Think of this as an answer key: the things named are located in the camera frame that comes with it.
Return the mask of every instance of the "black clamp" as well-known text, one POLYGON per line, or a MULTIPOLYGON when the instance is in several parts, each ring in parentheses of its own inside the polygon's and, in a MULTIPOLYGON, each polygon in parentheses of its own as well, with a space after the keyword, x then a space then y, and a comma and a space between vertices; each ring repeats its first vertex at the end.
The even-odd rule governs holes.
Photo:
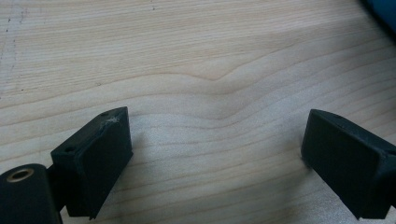
POLYGON ((60 224, 95 218, 132 158, 127 107, 92 119, 50 153, 53 165, 27 164, 0 175, 0 223, 60 224))
POLYGON ((396 205, 396 146, 338 115, 311 110, 302 156, 356 218, 396 205))

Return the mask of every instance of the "wood grain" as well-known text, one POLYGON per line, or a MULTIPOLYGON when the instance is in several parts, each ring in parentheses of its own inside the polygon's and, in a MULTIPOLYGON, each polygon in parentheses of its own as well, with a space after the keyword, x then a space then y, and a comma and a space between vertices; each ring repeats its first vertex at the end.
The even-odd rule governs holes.
POLYGON ((359 1, 2 0, 0 50, 2 173, 129 107, 134 159, 66 224, 358 223, 300 160, 308 112, 396 144, 396 48, 359 1))

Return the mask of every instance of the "scuff mark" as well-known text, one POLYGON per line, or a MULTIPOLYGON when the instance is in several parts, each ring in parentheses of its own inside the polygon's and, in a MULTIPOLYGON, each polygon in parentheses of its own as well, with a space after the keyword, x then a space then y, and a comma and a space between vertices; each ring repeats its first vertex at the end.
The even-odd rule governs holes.
POLYGON ((106 120, 106 123, 118 123, 118 122, 120 122, 120 119, 116 118, 116 117, 113 117, 113 118, 110 118, 110 119, 106 120))

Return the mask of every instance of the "wooden workbench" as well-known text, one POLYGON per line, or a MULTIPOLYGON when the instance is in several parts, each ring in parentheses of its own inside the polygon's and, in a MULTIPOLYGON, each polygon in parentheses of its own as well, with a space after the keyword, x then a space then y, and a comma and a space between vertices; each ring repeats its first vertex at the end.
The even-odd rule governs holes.
POLYGON ((396 48, 359 1, 2 0, 0 53, 0 173, 129 108, 133 160, 65 224, 358 223, 300 159, 308 112, 396 144, 396 48))

